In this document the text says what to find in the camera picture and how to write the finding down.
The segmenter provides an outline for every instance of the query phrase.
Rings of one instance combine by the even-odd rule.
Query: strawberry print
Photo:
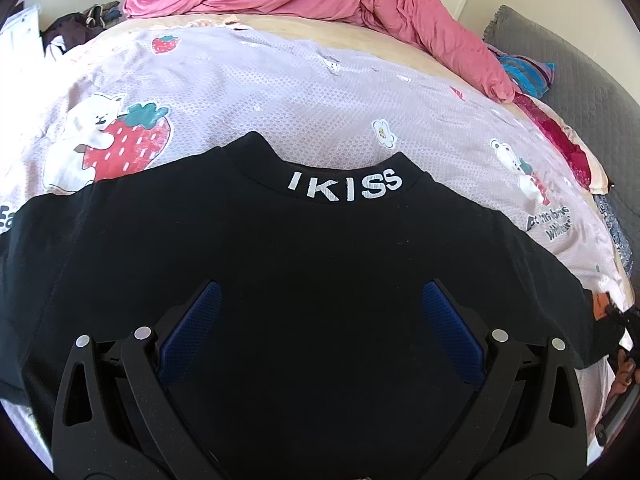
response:
[[[532,173],[531,177],[533,178],[533,184],[535,184],[538,190],[540,190],[540,194],[542,195],[542,205],[551,204],[551,200],[549,200],[546,196],[546,186],[544,185],[544,183],[538,178],[535,173]]]
[[[454,88],[453,86],[450,86],[449,88],[451,88],[451,89],[453,90],[453,93],[454,93],[455,95],[457,95],[457,96],[458,96],[458,98],[459,98],[461,101],[464,101],[464,100],[465,100],[465,96],[464,96],[464,94],[463,94],[460,90],[458,90],[457,88]]]
[[[86,147],[82,168],[95,168],[95,181],[144,170],[169,143],[168,112],[169,108],[157,108],[155,103],[130,106],[103,130],[113,136],[111,146],[105,150]]]
[[[177,36],[163,36],[162,38],[155,38],[151,42],[151,48],[156,54],[165,54],[171,52],[180,43],[180,38]]]

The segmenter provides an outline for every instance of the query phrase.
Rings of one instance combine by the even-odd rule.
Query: gray pillow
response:
[[[640,105],[596,62],[557,34],[501,6],[484,40],[505,52],[556,64],[542,101],[571,126],[598,157],[615,184],[611,206],[640,254]],[[640,289],[640,262],[632,282]]]

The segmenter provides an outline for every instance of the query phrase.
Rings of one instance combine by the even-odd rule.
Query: cartoon cat print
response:
[[[103,130],[118,117],[124,97],[94,94],[68,111],[64,132],[47,153],[42,175],[46,189],[78,191],[95,180],[95,168],[82,168],[84,150],[113,144],[114,137]]]

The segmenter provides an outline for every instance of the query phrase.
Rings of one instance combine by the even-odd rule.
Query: cartoon bear print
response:
[[[546,186],[538,178],[533,168],[523,158],[519,158],[510,145],[491,139],[491,147],[495,150],[498,160],[511,173],[518,175],[518,187],[521,192],[536,203],[549,205],[551,202],[546,196]]]
[[[380,143],[380,146],[384,146],[390,150],[395,148],[398,137],[396,137],[396,134],[391,131],[386,119],[376,119],[375,121],[372,121],[371,127],[376,134],[376,139]]]
[[[87,148],[105,150],[114,137],[104,132],[120,113],[124,94],[108,97],[94,94],[66,114],[65,129],[49,148],[42,183],[47,188],[78,191],[95,180],[95,168],[83,168]]]

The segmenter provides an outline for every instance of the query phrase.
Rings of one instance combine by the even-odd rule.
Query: blue gripper pad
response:
[[[460,380],[478,389],[485,377],[482,347],[435,282],[422,289],[422,307]]]
[[[222,291],[210,282],[171,332],[159,351],[158,379],[165,388],[180,381],[222,306]]]

